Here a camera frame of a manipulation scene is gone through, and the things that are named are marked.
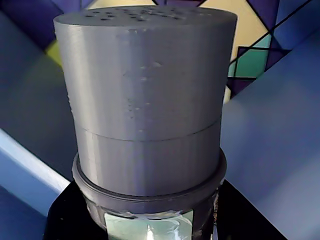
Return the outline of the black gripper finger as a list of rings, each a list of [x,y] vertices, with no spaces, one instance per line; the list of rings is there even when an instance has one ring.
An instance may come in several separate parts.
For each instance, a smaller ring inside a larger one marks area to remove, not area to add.
[[[108,234],[91,218],[86,201],[72,181],[55,199],[46,219],[47,240],[107,240]]]
[[[248,240],[250,202],[227,180],[219,189],[217,199],[217,238]]]

